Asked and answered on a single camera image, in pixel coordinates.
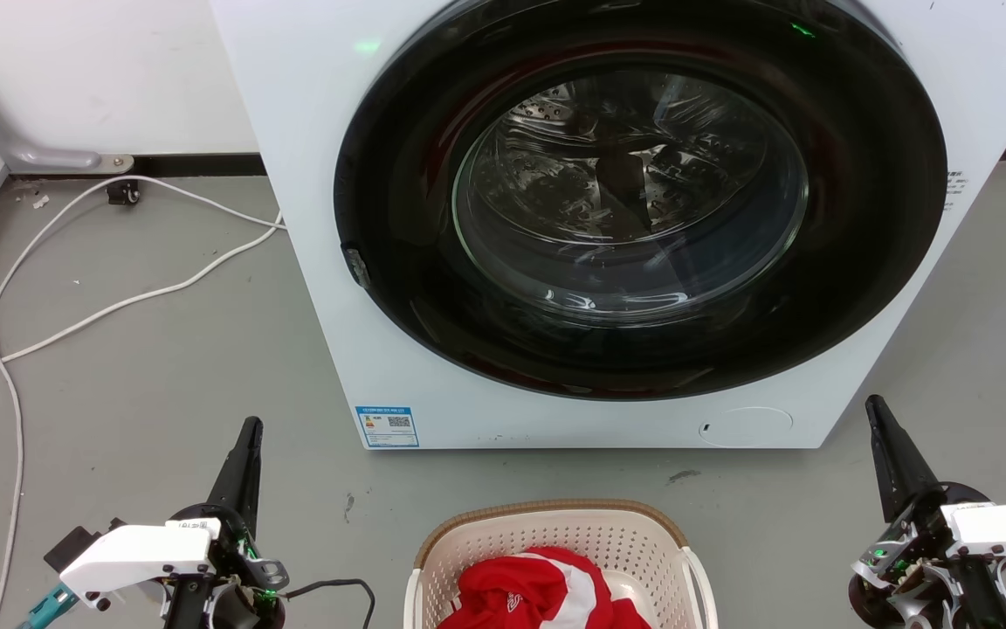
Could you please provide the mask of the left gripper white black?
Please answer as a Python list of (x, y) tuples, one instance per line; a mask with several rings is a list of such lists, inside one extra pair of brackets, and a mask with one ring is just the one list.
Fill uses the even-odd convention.
[(284, 629), (290, 576), (255, 543), (263, 432), (262, 419), (244, 419), (207, 504), (163, 525), (76, 527), (45, 554), (59, 585), (45, 594), (44, 629), (76, 605), (104, 612), (121, 591), (148, 583), (162, 589), (162, 629)]

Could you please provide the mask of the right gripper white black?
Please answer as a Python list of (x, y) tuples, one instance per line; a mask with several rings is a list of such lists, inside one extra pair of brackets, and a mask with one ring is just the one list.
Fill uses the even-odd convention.
[(871, 629), (1006, 629), (1006, 504), (941, 483), (881, 395), (864, 402), (887, 529), (851, 566)]

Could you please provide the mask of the cream perforated laundry basket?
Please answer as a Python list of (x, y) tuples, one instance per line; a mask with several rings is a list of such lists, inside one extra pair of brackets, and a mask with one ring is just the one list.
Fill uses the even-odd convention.
[(626, 499), (532, 501), (467, 511), (424, 538), (407, 583), (403, 629), (436, 629), (473, 564), (527, 547), (563, 547), (603, 571), (651, 629), (721, 629), (698, 555), (663, 511)]

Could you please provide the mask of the blue energy label sticker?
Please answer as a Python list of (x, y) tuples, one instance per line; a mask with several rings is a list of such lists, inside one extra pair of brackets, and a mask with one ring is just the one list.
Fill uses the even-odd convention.
[(355, 415), (364, 446), (368, 449), (411, 449), (420, 437), (409, 407), (356, 406)]

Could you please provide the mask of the black round washer door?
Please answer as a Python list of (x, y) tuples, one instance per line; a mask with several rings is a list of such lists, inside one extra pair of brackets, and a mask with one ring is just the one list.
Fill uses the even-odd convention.
[(363, 97), (333, 207), (355, 282), (431, 353), (670, 399), (866, 325), (934, 242), (946, 167), (852, 0), (456, 0)]

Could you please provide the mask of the red and white garment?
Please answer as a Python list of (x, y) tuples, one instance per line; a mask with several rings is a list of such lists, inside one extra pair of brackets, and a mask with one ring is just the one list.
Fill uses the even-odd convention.
[(603, 571), (563, 547), (530, 547), (480, 561), (458, 579), (437, 629), (651, 629)]

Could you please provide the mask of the white front-load washing machine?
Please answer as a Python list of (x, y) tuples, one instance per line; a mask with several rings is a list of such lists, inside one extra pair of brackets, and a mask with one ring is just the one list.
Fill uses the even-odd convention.
[(448, 362), (397, 327), (348, 267), (333, 207), (348, 125), (396, 53), (455, 1), (210, 0), (362, 445), (356, 406), (414, 414), (420, 447), (374, 451), (821, 446), (1006, 150), (1006, 0), (852, 0), (921, 80), (947, 151), (940, 225), (889, 304), (761, 381), (619, 401), (519, 389)]

